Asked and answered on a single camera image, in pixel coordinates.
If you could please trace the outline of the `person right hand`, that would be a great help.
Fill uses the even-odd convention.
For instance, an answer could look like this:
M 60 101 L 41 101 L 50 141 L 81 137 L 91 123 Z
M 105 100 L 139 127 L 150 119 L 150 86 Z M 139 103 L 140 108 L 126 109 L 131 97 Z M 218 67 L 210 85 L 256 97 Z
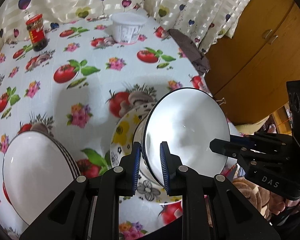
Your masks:
M 269 211 L 275 215 L 278 215 L 285 210 L 286 207 L 295 207 L 292 214 L 300 212 L 300 199 L 296 201 L 284 200 L 281 196 L 271 192 L 269 198 Z

